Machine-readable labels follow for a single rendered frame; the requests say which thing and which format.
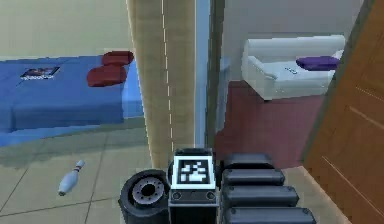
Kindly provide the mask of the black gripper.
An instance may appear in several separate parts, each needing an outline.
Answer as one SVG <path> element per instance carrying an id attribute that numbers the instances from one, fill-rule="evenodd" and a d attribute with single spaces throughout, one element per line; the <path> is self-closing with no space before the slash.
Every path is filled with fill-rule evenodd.
<path id="1" fill-rule="evenodd" d="M 169 224 L 169 185 L 163 170 L 147 169 L 131 176 L 118 200 L 125 224 Z"/>

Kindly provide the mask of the dark book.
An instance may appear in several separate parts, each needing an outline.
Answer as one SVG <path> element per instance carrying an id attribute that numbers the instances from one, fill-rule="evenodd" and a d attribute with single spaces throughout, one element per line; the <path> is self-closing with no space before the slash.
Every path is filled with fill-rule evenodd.
<path id="1" fill-rule="evenodd" d="M 48 68 L 32 68 L 25 71 L 20 78 L 22 80 L 41 80 L 51 79 L 55 76 L 59 67 L 48 67 Z"/>

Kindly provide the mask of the white bowling pin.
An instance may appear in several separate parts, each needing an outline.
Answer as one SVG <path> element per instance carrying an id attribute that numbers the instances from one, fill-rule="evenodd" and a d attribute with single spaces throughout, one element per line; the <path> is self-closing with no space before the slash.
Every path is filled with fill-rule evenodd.
<path id="1" fill-rule="evenodd" d="M 74 188 L 74 186 L 78 182 L 79 172 L 84 167 L 84 165 L 85 165 L 85 161 L 79 160 L 76 163 L 75 167 L 70 172 L 68 172 L 63 176 L 58 187 L 59 196 L 66 195 Z"/>

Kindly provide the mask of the dark red pillow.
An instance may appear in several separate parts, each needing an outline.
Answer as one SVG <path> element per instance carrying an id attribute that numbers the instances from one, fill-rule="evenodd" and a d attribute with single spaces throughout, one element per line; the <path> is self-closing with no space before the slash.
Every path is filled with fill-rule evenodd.
<path id="1" fill-rule="evenodd" d="M 131 51 L 111 51 L 105 53 L 101 58 L 101 63 L 103 65 L 128 65 L 134 59 L 134 54 Z"/>
<path id="2" fill-rule="evenodd" d="M 126 80 L 126 69 L 122 66 L 103 65 L 91 69 L 86 76 L 89 87 L 106 87 L 121 84 Z"/>

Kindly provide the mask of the blue bed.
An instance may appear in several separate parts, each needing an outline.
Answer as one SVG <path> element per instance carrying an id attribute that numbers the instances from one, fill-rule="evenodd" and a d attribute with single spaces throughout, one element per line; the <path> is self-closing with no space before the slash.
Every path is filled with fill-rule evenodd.
<path id="1" fill-rule="evenodd" d="M 143 114 L 136 63 L 117 85 L 89 87 L 99 56 L 0 61 L 0 146 L 119 124 Z M 22 80 L 32 68 L 59 67 L 51 79 Z"/>

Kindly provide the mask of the white sofa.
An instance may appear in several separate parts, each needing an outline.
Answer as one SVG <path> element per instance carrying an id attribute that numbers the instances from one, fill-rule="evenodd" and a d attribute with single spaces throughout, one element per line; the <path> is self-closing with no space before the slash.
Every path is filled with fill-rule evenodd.
<path id="1" fill-rule="evenodd" d="M 323 95 L 335 74 L 308 71 L 296 64 L 302 57 L 341 59 L 343 35 L 248 39 L 242 55 L 242 77 L 266 100 Z"/>

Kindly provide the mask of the purple cushion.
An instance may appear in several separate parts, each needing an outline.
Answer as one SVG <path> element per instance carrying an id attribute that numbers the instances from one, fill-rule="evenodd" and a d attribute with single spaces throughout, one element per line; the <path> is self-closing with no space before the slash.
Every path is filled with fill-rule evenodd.
<path id="1" fill-rule="evenodd" d="M 332 56 L 302 57 L 296 60 L 296 64 L 308 71 L 335 70 L 340 60 Z"/>

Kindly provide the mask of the brown wooden door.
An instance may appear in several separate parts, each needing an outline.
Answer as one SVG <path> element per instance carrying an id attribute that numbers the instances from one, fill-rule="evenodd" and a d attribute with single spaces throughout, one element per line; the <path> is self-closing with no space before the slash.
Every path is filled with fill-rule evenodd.
<path id="1" fill-rule="evenodd" d="M 384 0 L 364 0 L 304 167 L 352 224 L 384 224 Z"/>

